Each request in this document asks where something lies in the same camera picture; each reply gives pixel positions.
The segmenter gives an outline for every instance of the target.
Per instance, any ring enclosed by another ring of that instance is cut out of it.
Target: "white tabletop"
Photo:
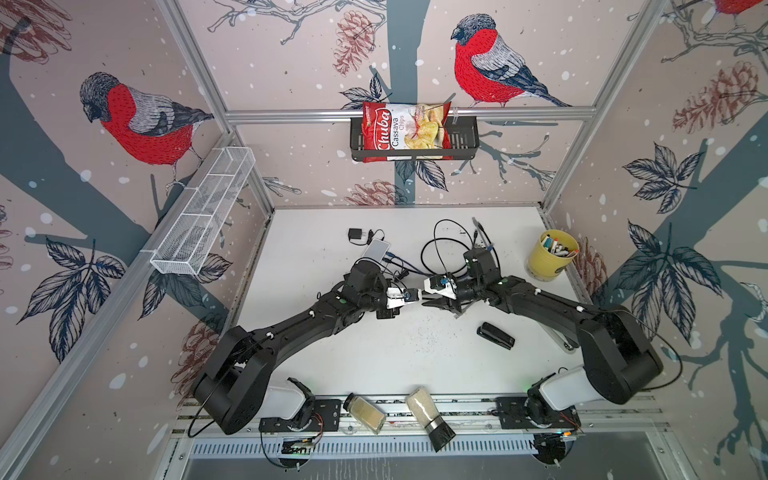
[[[472,217],[482,223],[498,249],[502,275],[525,278],[575,300],[565,275],[538,282],[525,273],[525,257],[545,230],[533,207],[278,210],[238,324],[252,330],[281,322],[310,307],[318,292],[342,281],[365,250],[347,241],[349,228],[384,230],[390,251],[421,269],[419,253],[432,239],[435,222],[450,218],[473,233]],[[459,231],[442,222],[438,237],[463,238],[467,243]],[[461,246],[440,242],[439,247],[450,270],[463,263]],[[432,246],[427,253],[427,264],[440,271]],[[405,283],[422,286],[423,279],[411,274]],[[476,330],[483,322],[512,335],[516,340],[512,350],[479,337]],[[375,313],[366,313],[341,333],[290,357],[273,378],[296,377],[316,395],[407,394],[418,385],[444,394],[524,392],[559,367],[581,363],[580,353],[564,352],[532,319],[484,303],[472,305],[458,319],[448,311],[411,304],[394,319],[379,320]]]

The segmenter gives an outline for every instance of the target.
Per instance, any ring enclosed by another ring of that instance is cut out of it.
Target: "metal base plate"
[[[339,431],[339,414],[341,413],[341,400],[334,399],[315,399],[315,405],[313,407],[314,413],[319,413],[323,417],[323,431],[324,432],[338,432]],[[287,422],[283,419],[273,417],[268,419],[261,419],[259,422],[259,431],[263,433],[281,433],[281,432],[295,432],[288,428]],[[320,424],[317,419],[312,417],[310,424],[302,430],[302,432],[319,432]]]
[[[525,400],[527,396],[510,396],[510,397],[498,397],[496,399],[496,409],[498,410],[498,419],[502,423],[502,430],[515,430],[515,429],[530,429],[539,428],[529,418],[525,411]],[[558,416],[556,420],[552,422],[550,429],[574,429],[574,423],[581,425],[581,420],[578,418],[576,408],[571,406],[562,411],[571,422],[564,419],[562,416]]]

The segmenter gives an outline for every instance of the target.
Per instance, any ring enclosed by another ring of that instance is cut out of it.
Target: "yellow pen holder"
[[[544,238],[546,238],[547,235],[552,239],[558,239],[558,244],[567,247],[571,252],[578,249],[578,242],[576,239],[565,233],[563,230],[547,230],[542,233],[538,238],[538,242],[533,247],[533,251],[531,251],[531,254],[528,255],[528,259],[525,261],[525,271],[528,272],[528,275],[536,280],[541,280],[542,282],[551,282],[556,279],[558,275],[560,275],[560,272],[565,270],[565,267],[567,267],[574,259],[574,257],[558,257],[553,253],[549,253],[549,251],[541,245],[541,242],[544,241]]]

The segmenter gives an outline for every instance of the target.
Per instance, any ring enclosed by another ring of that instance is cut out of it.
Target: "red bird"
[[[680,10],[703,1],[704,0],[691,0],[691,2],[682,4],[680,6]],[[752,8],[761,1],[762,0],[710,0],[710,3],[715,4],[715,14],[712,15],[712,18],[709,19],[707,24],[704,26],[704,29],[709,29],[710,23],[712,23],[718,13],[733,15],[734,27],[731,29],[731,31],[745,28],[744,25],[739,25],[739,14],[748,8]]]
[[[180,184],[176,162],[192,148],[197,127],[214,117],[164,95],[142,93],[101,71],[83,82],[80,101],[88,120],[101,120],[104,129],[136,160],[173,165],[174,181],[167,188]]]
[[[456,40],[456,81],[475,99],[472,106],[487,101],[503,107],[511,98],[539,97],[559,107],[570,107],[550,95],[525,66],[525,59],[504,43],[490,15],[462,18],[451,39]]]

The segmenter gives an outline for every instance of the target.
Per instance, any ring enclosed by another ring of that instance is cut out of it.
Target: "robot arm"
[[[393,318],[399,305],[418,300],[417,289],[391,289],[375,263],[358,261],[343,282],[298,315],[251,332],[236,326],[224,333],[195,381],[194,397],[224,433],[235,433],[259,412],[272,371],[285,359],[336,335],[365,312]]]
[[[485,300],[502,312],[526,316],[549,326],[562,333],[571,345],[580,346],[584,356],[581,369],[548,377],[537,384],[539,394],[553,410],[600,397],[624,404],[661,373],[661,360],[624,307],[604,310],[581,305],[542,291],[522,278],[502,277],[491,252],[483,248],[465,252],[464,258],[469,278],[427,279],[425,291],[443,296],[423,304],[460,314],[467,302]],[[588,384],[579,389],[579,383],[584,383],[581,380]],[[565,406],[564,397],[568,399]]]

